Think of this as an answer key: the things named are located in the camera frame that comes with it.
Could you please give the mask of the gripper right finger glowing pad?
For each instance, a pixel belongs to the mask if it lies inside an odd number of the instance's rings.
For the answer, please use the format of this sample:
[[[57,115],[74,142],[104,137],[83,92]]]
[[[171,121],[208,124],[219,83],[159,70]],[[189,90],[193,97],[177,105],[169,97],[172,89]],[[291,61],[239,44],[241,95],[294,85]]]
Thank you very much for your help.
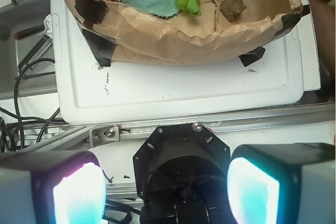
[[[238,223],[335,223],[335,146],[240,145],[227,192]]]

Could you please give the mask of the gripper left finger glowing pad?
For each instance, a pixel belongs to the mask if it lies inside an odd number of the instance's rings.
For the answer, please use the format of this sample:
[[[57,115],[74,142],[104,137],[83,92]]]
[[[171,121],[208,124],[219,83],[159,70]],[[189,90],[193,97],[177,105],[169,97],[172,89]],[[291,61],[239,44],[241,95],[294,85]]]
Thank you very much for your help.
[[[105,202],[90,151],[1,154],[1,223],[100,223]]]

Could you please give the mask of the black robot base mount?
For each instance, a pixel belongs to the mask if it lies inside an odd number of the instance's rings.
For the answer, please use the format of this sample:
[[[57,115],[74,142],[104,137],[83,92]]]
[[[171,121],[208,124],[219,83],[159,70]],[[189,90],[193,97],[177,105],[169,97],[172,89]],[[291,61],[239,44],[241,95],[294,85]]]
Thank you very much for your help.
[[[140,223],[234,223],[230,148],[199,123],[159,126],[133,156]]]

